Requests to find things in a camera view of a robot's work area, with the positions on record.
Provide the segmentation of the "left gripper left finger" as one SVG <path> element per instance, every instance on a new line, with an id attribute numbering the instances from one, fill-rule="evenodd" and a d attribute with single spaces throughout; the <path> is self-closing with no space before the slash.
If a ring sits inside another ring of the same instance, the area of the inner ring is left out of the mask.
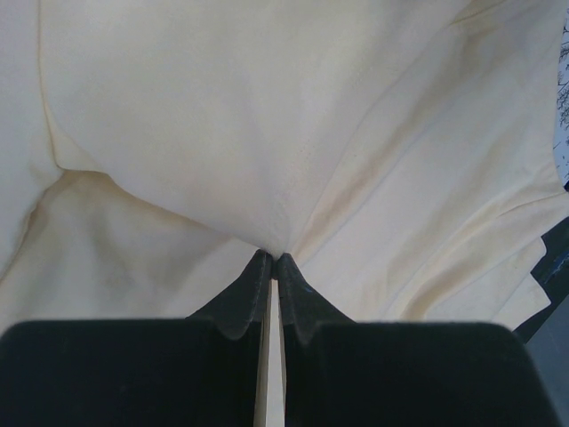
<path id="1" fill-rule="evenodd" d="M 227 288 L 187 320 L 211 328 L 200 369 L 197 426 L 264 426 L 272 256 L 258 250 Z"/>

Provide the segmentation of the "pale yellow t shirt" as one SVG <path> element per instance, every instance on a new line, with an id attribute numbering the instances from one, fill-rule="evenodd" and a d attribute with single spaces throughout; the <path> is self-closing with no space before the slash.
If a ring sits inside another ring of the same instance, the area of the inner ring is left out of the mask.
<path id="1" fill-rule="evenodd" d="M 557 426 L 515 330 L 568 215 L 565 1 L 4 1 L 1 423 L 197 426 L 211 328 L 272 256 L 325 326 L 310 426 Z"/>

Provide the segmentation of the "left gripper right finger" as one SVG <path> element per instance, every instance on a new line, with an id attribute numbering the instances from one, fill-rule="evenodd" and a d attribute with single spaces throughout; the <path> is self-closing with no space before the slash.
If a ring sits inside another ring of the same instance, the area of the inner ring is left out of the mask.
<path id="1" fill-rule="evenodd" d="M 324 412 L 328 394 L 321 330 L 355 321 L 307 282 L 290 254 L 276 262 L 276 280 L 284 348 L 284 424 L 310 426 Z"/>

